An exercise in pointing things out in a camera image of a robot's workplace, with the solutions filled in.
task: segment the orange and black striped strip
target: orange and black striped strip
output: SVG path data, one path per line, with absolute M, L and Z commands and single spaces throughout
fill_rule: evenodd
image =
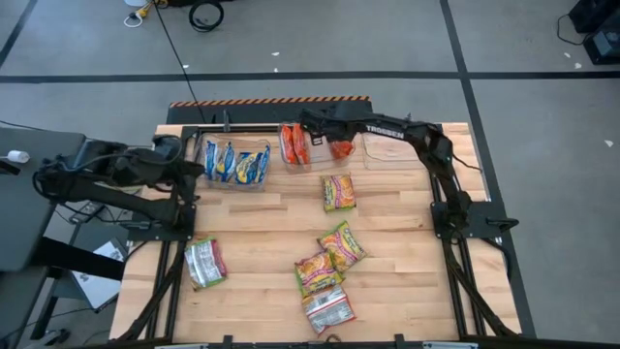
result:
M 219 101 L 199 101 L 206 106 L 238 106 L 255 104 L 306 103 L 306 102 L 338 102 L 338 101 L 370 101 L 369 96 L 331 96 L 331 97 L 292 97 L 292 98 L 248 98 Z M 195 107 L 196 102 L 173 102 L 170 108 Z

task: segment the wooden tabletop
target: wooden tabletop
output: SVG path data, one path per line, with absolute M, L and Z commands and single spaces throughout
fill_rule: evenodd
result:
M 454 154 L 476 166 L 468 125 L 443 126 L 454 144 Z M 157 133 L 180 135 L 181 128 L 163 125 Z M 356 320 L 330 328 L 321 338 L 330 333 L 344 341 L 390 341 L 396 333 L 403 333 L 406 340 L 458 338 L 442 246 L 435 238 L 429 211 L 428 171 L 410 145 L 367 135 L 362 143 L 362 136 L 357 136 L 356 152 L 346 168 L 289 174 L 276 134 L 233 137 L 271 143 L 267 185 L 262 193 L 227 192 L 207 189 L 199 178 L 201 199 L 194 239 L 218 239 L 229 278 L 195 292 L 185 267 L 175 343 L 221 342 L 225 334 L 237 342 L 316 340 L 301 308 L 293 265 L 319 252 L 316 238 L 344 219 L 368 251 L 368 257 L 346 271 L 342 284 Z M 462 188 L 475 201 L 485 200 L 481 173 L 459 163 L 454 166 Z M 325 213 L 319 177 L 336 174 L 351 174 L 357 208 Z M 144 193 L 146 198 L 158 195 Z M 482 241 L 468 242 L 480 293 L 505 324 L 518 332 L 501 253 Z M 160 248 L 161 242 L 149 242 L 129 260 L 110 338 L 124 333 L 151 297 Z M 473 333 L 469 302 L 463 304 Z M 167 310 L 168 300 L 164 300 L 157 335 L 163 335 Z

